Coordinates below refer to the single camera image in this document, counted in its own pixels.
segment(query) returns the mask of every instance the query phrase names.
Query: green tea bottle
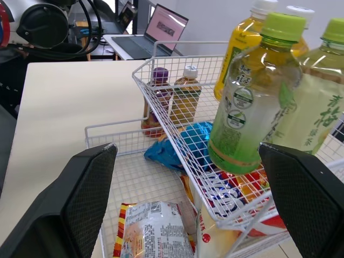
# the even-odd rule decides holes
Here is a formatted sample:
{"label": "green tea bottle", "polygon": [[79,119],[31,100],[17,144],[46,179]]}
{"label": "green tea bottle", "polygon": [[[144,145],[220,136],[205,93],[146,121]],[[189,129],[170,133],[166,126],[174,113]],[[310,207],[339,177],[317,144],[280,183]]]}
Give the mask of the green tea bottle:
{"label": "green tea bottle", "polygon": [[272,142],[315,154],[344,111],[344,19],[331,19],[322,44],[299,57],[303,78]]}
{"label": "green tea bottle", "polygon": [[305,23],[302,17],[268,14],[260,45],[232,60],[208,143],[220,169],[245,174],[260,164],[257,148],[270,137],[302,76],[290,50]]}

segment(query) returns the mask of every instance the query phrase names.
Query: green bottle cap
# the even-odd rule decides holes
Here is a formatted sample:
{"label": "green bottle cap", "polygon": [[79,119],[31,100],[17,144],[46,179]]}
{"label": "green bottle cap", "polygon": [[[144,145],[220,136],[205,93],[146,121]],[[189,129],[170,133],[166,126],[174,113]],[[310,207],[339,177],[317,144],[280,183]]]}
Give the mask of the green bottle cap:
{"label": "green bottle cap", "polygon": [[344,19],[333,18],[327,24],[327,28],[324,35],[321,37],[325,40],[335,41],[338,43],[344,43]]}
{"label": "green bottle cap", "polygon": [[298,42],[306,25],[306,19],[299,16],[271,12],[268,14],[262,36]]}

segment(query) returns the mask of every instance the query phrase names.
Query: plastic bottle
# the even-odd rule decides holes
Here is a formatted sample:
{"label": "plastic bottle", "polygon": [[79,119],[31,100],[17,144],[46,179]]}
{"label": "plastic bottle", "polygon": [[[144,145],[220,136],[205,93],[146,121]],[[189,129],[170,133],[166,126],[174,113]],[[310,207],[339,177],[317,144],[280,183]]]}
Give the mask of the plastic bottle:
{"label": "plastic bottle", "polygon": [[261,43],[232,61],[208,142],[210,159],[220,169],[245,174],[259,166],[257,148],[270,137],[302,76],[290,49],[305,23],[302,17],[268,14]]}
{"label": "plastic bottle", "polygon": [[[186,66],[183,77],[179,78],[174,85],[198,84],[196,66]],[[191,123],[194,121],[196,108],[201,93],[201,86],[187,86],[176,88],[173,93],[173,104],[171,110],[171,121],[174,124]]]}
{"label": "plastic bottle", "polygon": [[299,58],[303,78],[272,142],[315,154],[344,111],[344,19],[327,25],[322,44]]}
{"label": "plastic bottle", "polygon": [[[168,80],[168,70],[162,67],[157,67],[153,70],[152,74],[152,80],[148,83],[151,87],[162,87],[162,86],[169,86]],[[172,89],[159,89],[154,92],[161,103],[161,105],[164,107],[166,112],[168,113],[169,109],[169,101],[172,97],[173,90]],[[147,115],[149,105],[147,101],[145,100],[145,108],[144,108],[144,117]],[[141,122],[141,128],[142,129],[148,129],[148,128],[155,128],[160,127],[160,123],[158,119],[156,118],[155,114],[152,110],[150,110],[148,118],[146,120],[143,120]],[[160,137],[163,134],[163,129],[154,129],[154,130],[147,130],[144,131],[144,134],[156,138]]]}
{"label": "plastic bottle", "polygon": [[277,3],[277,0],[255,0],[250,10],[251,16],[235,27],[222,64],[221,74],[214,87],[214,96],[217,100],[221,99],[228,67],[232,59],[243,50],[259,45],[262,39],[259,33],[262,30],[264,20],[268,13],[276,9]]}
{"label": "plastic bottle", "polygon": [[[299,6],[293,6],[293,5],[289,5],[286,7],[286,13],[288,15],[304,17],[306,19],[305,30],[308,30],[310,22],[313,19],[313,16],[315,14],[315,12],[311,9],[307,9],[307,8],[299,7]],[[293,55],[296,58],[300,55],[306,54],[309,50],[310,49],[308,48],[308,45],[303,37],[301,37],[299,42],[293,45],[291,49]]]}

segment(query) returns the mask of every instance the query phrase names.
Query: white table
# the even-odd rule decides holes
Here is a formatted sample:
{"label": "white table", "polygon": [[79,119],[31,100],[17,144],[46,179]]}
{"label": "white table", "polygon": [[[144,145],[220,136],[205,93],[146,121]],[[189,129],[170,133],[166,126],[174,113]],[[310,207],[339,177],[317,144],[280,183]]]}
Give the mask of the white table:
{"label": "white table", "polygon": [[133,37],[133,35],[103,35],[103,38],[105,41],[113,48],[113,50],[117,53],[117,55],[122,59],[122,60],[133,60],[133,58],[125,52],[123,48],[117,45],[116,42],[112,40],[113,37],[119,38],[119,37]]}
{"label": "white table", "polygon": [[[86,148],[86,126],[142,117],[144,98],[131,78],[142,63],[29,65],[0,199],[0,245],[36,196]],[[101,257],[97,240],[92,258]]]}

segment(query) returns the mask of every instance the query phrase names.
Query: plastic wrapper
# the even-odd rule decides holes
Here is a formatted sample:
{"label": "plastic wrapper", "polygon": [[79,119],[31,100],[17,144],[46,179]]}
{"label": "plastic wrapper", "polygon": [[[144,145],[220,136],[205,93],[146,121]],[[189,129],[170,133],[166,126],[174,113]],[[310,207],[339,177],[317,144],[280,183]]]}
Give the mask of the plastic wrapper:
{"label": "plastic wrapper", "polygon": [[239,231],[219,229],[202,205],[197,218],[197,257],[225,257],[239,233]]}
{"label": "plastic wrapper", "polygon": [[178,204],[122,204],[114,258],[192,258]]}
{"label": "plastic wrapper", "polygon": [[[176,139],[177,144],[184,140],[190,148],[193,156],[197,159],[201,166],[211,163],[208,155],[207,143],[210,137],[212,123],[201,122],[180,128],[180,136]],[[166,135],[161,136],[144,154],[146,159],[157,161],[168,168],[184,171],[182,162],[178,158],[177,153],[173,149],[170,140]]]}
{"label": "plastic wrapper", "polygon": [[[211,185],[216,187],[218,192],[225,192],[225,194],[221,196],[215,195],[212,191],[213,188],[207,186],[208,184],[205,180],[205,176],[200,177],[200,181],[202,182],[202,190],[212,207],[217,207],[217,210],[222,211],[223,209],[221,207],[225,206],[226,204],[227,207],[231,208],[230,210],[225,209],[221,213],[216,212],[218,217],[226,218],[228,217],[228,214],[230,214],[229,211],[233,212],[238,207],[243,207],[246,203],[246,200],[251,202],[254,198],[257,198],[259,195],[264,193],[264,189],[268,186],[268,182],[266,181],[264,174],[265,171],[262,168],[260,169],[259,173],[253,172],[245,176],[234,176],[223,171],[207,174]],[[190,179],[188,184],[184,185],[188,186],[188,197],[199,212],[203,207],[200,196],[198,195],[195,187],[192,185]],[[279,215],[276,215],[270,219],[256,223],[248,235],[250,237],[263,237],[266,235],[282,233],[286,230],[286,226],[284,225],[282,219]]]}

